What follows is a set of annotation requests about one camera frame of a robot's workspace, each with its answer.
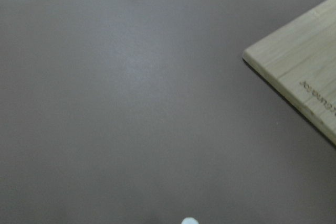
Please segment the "white ceramic spoon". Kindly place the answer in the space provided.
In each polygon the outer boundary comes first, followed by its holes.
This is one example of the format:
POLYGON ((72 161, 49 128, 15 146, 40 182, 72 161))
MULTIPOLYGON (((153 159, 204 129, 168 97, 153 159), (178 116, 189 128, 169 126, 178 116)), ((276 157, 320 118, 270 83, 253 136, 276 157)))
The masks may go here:
POLYGON ((182 220, 181 224, 199 224, 199 222, 193 217, 186 217, 182 220))

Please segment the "bamboo cutting board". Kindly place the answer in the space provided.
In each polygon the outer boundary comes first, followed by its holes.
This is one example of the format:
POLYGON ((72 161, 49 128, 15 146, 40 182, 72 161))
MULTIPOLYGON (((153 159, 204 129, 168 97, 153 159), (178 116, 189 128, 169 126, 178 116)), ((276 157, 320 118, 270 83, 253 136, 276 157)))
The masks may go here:
POLYGON ((243 59, 335 143, 335 0, 251 45, 243 59))

